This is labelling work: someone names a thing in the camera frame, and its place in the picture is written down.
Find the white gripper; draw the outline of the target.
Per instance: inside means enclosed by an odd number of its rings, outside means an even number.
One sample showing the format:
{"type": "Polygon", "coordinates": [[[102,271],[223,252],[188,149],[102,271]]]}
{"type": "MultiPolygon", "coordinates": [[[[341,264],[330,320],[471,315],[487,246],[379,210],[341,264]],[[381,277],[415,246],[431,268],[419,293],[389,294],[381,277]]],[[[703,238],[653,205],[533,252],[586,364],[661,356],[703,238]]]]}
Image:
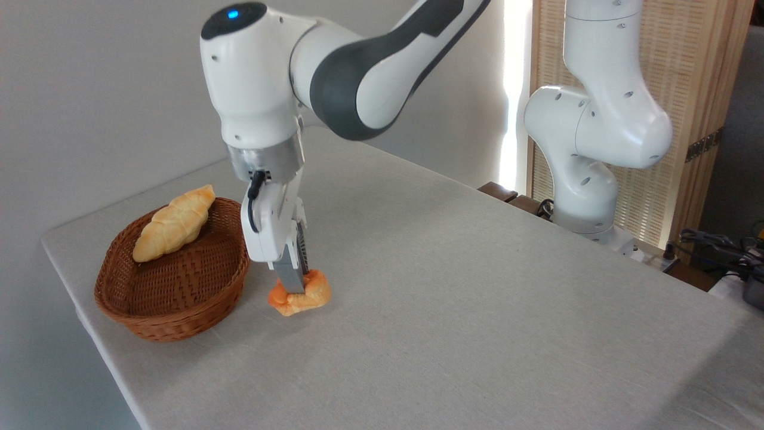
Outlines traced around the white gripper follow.
{"type": "Polygon", "coordinates": [[[309,272],[304,238],[306,216],[298,196],[298,172],[288,183],[266,180],[257,172],[241,204],[241,227],[248,255],[255,262],[273,264],[287,293],[305,294],[309,272]]]}

